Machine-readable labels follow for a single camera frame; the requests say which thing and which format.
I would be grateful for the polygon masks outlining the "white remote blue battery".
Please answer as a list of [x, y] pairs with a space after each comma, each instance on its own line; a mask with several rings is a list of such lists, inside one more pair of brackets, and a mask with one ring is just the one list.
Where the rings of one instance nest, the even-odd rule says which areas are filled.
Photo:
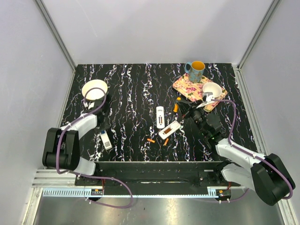
[[105, 130], [100, 132], [100, 138], [104, 144], [104, 148], [106, 150], [110, 150], [112, 148], [112, 144], [111, 144], [109, 136]]

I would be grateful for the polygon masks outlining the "white remote black batteries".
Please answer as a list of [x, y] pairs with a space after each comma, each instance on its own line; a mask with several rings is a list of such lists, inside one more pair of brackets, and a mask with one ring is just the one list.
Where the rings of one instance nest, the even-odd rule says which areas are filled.
[[163, 129], [165, 127], [165, 115], [164, 115], [163, 106], [156, 107], [156, 118], [157, 118], [157, 128]]

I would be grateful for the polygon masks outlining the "white remote orange compartment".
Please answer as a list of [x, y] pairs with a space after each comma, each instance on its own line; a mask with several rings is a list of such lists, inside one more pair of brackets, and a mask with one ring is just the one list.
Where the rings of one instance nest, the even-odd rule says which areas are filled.
[[162, 138], [162, 140], [165, 140], [170, 135], [175, 133], [180, 128], [180, 123], [178, 121], [173, 121], [170, 123], [167, 127], [165, 127], [163, 130], [161, 130], [158, 135]]

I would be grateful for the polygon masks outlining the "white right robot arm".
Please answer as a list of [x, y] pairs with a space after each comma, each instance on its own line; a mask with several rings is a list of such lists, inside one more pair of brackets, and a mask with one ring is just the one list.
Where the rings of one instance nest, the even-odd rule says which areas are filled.
[[264, 155], [249, 150], [236, 144], [230, 137], [225, 137], [220, 117], [214, 113], [206, 114], [200, 104], [201, 101], [177, 100], [182, 118], [191, 118], [206, 145], [220, 157], [229, 160], [214, 172], [214, 182], [220, 186], [227, 182], [245, 186], [270, 206], [282, 199], [290, 199], [295, 183], [281, 158], [275, 154]]

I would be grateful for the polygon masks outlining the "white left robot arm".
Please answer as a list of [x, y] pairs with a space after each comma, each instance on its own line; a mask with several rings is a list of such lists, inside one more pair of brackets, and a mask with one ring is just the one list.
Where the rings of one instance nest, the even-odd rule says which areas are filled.
[[73, 122], [60, 128], [50, 128], [46, 135], [43, 166], [84, 174], [88, 183], [99, 184], [102, 175], [96, 171], [96, 163], [81, 157], [80, 139], [94, 129], [105, 133], [110, 126], [109, 113], [110, 100], [97, 100]]

